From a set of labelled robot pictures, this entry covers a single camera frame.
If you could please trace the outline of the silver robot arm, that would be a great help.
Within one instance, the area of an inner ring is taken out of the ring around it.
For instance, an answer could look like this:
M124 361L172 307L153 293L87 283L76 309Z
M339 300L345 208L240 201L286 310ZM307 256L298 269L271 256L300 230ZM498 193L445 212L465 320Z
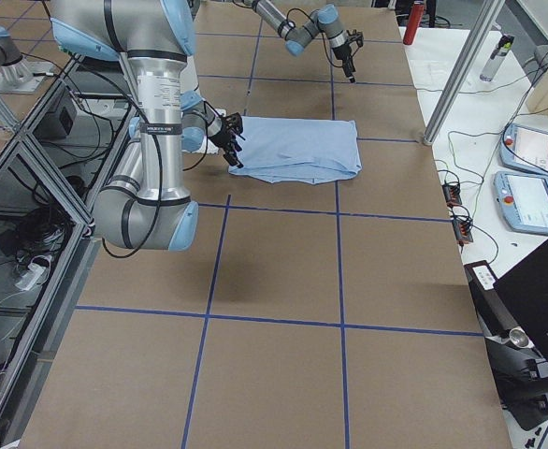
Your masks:
M194 240L198 205L183 185L189 138L212 142L239 166L242 120L224 117L181 89L195 53L185 1L54 1L52 32L65 50L117 61L138 108L138 139L125 150L94 202L96 232L117 247L184 251Z
M285 48L293 56L301 55L313 40L321 37L337 61L334 64L327 52L329 64L341 68L345 78L356 83L353 57L363 47L363 33L348 31L335 5L326 4L311 13L292 7L282 13L272 1L242 1L240 4L259 15L284 41Z

